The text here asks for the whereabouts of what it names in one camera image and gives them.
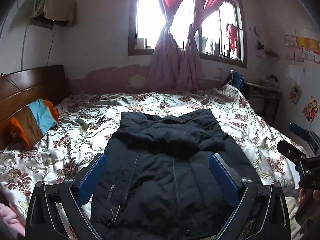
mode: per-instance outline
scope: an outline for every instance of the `paper poster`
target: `paper poster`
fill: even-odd
[[[294,60],[294,46],[286,45],[286,58]]]
[[[302,48],[294,47],[294,60],[303,62],[303,50]]]
[[[286,35],[285,36],[285,44],[288,46],[297,46],[297,37]]]
[[[311,49],[303,48],[303,59],[313,61],[315,59],[315,54]]]
[[[297,36],[297,46],[305,49],[311,49],[320,53],[319,41],[314,39]]]
[[[320,53],[315,52],[315,62],[320,64]]]
[[[303,29],[303,28],[295,28],[295,36],[308,37],[314,40],[318,40],[318,31]]]
[[[302,93],[303,93],[303,90],[301,89],[299,84],[295,83],[289,93],[290,101],[295,105],[297,105],[301,98]]]
[[[315,100],[315,98],[312,96],[310,98],[310,102],[303,109],[304,116],[307,118],[310,124],[317,117],[318,110],[319,110],[319,105]]]

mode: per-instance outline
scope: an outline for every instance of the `wooden desk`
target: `wooden desk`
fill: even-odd
[[[257,113],[260,115],[269,125],[273,125],[276,114],[278,112],[280,99],[282,97],[281,90],[275,88],[267,88],[258,84],[244,82],[244,88],[242,90],[244,97],[250,101],[250,98],[262,98],[264,100],[263,111]],[[268,104],[270,101],[275,102],[275,109],[271,118],[267,116]]]

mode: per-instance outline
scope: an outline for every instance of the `white wall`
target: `white wall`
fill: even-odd
[[[23,66],[21,67],[22,43],[28,18],[33,13],[34,1],[18,0],[20,9],[14,3],[9,11],[0,40],[0,72],[2,73],[9,74],[21,70],[22,67],[29,69],[47,64],[53,31],[29,25],[26,32]],[[61,28],[57,26],[49,65],[60,62],[60,41]]]
[[[66,75],[70,79],[83,79],[89,71],[110,67],[125,67],[131,64],[149,65],[150,56],[128,56],[129,10],[131,0],[76,0],[78,3],[78,24],[64,29],[63,62]],[[238,71],[249,81],[265,77],[267,60],[258,52],[254,26],[264,29],[264,19],[260,17],[256,0],[242,0],[248,35],[248,68],[242,69],[224,63],[202,60],[204,73],[208,79],[223,69],[224,80],[230,70]]]
[[[302,112],[311,96],[314,96],[320,102],[320,65],[307,60],[303,63],[287,60],[285,35],[297,34],[319,40],[320,32],[298,0],[257,1],[261,4],[260,13],[263,14],[265,19],[267,47],[279,55],[279,59],[270,59],[272,64],[266,65],[266,68],[271,68],[271,72],[278,77],[283,92],[283,100],[275,127],[305,146],[302,140],[289,133],[288,123],[295,122],[304,129],[313,130],[320,135],[320,117],[317,117],[310,125]],[[306,69],[305,74],[302,74],[300,79],[300,85],[304,92],[297,106],[288,99],[288,94],[295,82],[288,77],[289,65],[296,66],[296,69],[300,70]]]

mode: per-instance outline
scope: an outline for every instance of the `sticker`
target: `sticker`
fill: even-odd
[[[305,49],[314,50],[320,53],[319,50],[319,41],[297,36],[297,46]]]
[[[309,123],[312,123],[316,118],[319,111],[319,105],[315,98],[312,96],[310,102],[304,107],[303,113],[304,116],[308,119]]]
[[[320,53],[315,52],[315,62],[320,64]]]
[[[297,105],[301,98],[302,93],[303,93],[303,90],[301,89],[299,84],[295,83],[289,93],[290,101],[295,105]]]
[[[299,47],[294,47],[294,60],[303,62],[303,50]]]
[[[288,46],[297,46],[297,37],[286,35],[285,36],[285,44]]]
[[[313,50],[303,48],[303,59],[313,61],[315,59]]]
[[[286,58],[290,60],[294,60],[294,46],[286,45]]]

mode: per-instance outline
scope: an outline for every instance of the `jacket zipper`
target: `jacket zipper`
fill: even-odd
[[[112,195],[112,193],[113,193],[114,187],[115,187],[115,184],[112,184],[111,189],[110,189],[110,191],[109,191],[109,195],[108,195],[107,201],[110,201],[110,198],[111,198],[111,195]]]
[[[131,173],[131,177],[130,177],[130,181],[129,181],[129,185],[128,185],[128,189],[127,189],[127,192],[125,194],[125,198],[124,198],[124,202],[123,203],[126,203],[127,200],[128,200],[129,190],[131,188],[131,184],[132,184],[132,180],[133,180],[133,174],[134,174],[134,171],[136,169],[136,166],[137,166],[137,163],[138,163],[138,159],[139,159],[139,155],[137,155],[136,161],[134,163],[134,166],[133,166],[133,169],[132,169],[132,173]]]
[[[176,194],[177,194],[177,210],[178,210],[178,217],[177,217],[177,223],[180,223],[180,212],[179,212],[179,194],[178,194],[178,186],[177,186],[177,178],[176,178],[176,172],[174,169],[174,158],[173,158],[173,166],[172,166],[172,170],[173,170],[173,180],[174,180],[174,184],[176,186]]]

